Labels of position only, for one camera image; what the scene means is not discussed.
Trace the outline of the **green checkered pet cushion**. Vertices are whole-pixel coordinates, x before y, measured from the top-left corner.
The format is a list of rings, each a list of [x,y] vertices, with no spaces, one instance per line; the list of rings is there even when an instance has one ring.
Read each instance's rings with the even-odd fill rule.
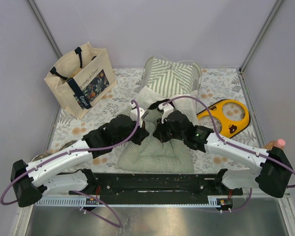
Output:
[[[156,109],[147,111],[143,120],[149,136],[140,145],[132,141],[126,143],[117,161],[117,169],[144,173],[194,172],[191,151],[183,141],[171,139],[162,143],[153,136],[159,118],[161,114]]]

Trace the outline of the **green striped pet tent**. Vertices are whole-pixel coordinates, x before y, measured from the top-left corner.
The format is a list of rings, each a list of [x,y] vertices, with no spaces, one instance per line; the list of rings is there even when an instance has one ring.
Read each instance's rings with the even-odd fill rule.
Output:
[[[170,62],[150,57],[144,66],[141,89],[135,100],[143,108],[163,100],[188,95],[197,97],[202,70],[193,61]]]

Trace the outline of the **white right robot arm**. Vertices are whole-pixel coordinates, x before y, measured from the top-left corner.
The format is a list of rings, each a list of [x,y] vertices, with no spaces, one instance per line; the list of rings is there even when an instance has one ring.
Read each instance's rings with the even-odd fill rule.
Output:
[[[282,149],[250,147],[219,137],[210,128],[194,125],[179,111],[167,118],[158,118],[153,136],[162,143],[177,139],[192,150],[220,155],[244,165],[245,170],[219,171],[214,189],[221,195],[236,188],[259,188],[272,197],[282,198],[292,175],[292,167]]]

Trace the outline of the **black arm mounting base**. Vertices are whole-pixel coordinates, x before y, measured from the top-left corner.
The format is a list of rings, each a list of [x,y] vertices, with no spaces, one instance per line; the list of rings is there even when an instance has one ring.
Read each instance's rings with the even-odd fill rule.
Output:
[[[134,197],[176,196],[241,196],[242,189],[228,189],[216,174],[108,174],[83,171],[87,186],[82,193],[98,196],[118,196],[123,199]]]

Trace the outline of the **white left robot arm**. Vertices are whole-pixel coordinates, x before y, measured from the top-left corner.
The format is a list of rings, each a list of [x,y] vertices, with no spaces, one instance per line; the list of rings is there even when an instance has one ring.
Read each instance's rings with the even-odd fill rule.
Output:
[[[47,182],[67,168],[100,157],[129,141],[140,145],[149,135],[144,116],[145,113],[118,115],[71,146],[43,160],[26,163],[20,159],[14,162],[10,180],[15,202],[19,207],[33,205],[51,189]]]

